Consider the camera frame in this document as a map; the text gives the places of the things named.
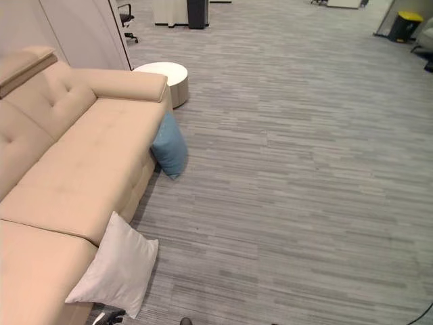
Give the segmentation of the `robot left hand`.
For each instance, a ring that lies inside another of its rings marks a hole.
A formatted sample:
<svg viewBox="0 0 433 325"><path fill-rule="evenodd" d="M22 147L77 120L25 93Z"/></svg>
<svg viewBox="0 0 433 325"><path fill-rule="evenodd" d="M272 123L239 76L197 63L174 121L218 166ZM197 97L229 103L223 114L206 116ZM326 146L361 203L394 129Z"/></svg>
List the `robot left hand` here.
<svg viewBox="0 0 433 325"><path fill-rule="evenodd" d="M126 311L119 309L111 312L101 312L94 320L92 325L115 325L121 324Z"/></svg>

